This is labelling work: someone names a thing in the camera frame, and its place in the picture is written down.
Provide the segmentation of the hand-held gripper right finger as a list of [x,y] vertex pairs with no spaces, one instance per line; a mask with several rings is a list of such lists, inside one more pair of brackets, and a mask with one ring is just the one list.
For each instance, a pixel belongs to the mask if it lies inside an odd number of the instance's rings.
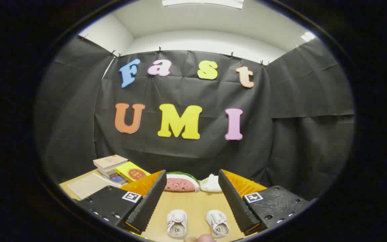
[[282,186],[266,188],[223,169],[218,173],[218,183],[245,236],[289,220],[317,200],[305,200]]

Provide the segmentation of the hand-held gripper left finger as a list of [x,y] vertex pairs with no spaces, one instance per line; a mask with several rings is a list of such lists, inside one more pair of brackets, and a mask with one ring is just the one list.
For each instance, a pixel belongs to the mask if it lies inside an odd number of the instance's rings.
[[120,188],[107,185],[77,205],[97,219],[140,235],[146,230],[166,184],[166,170],[161,170]]

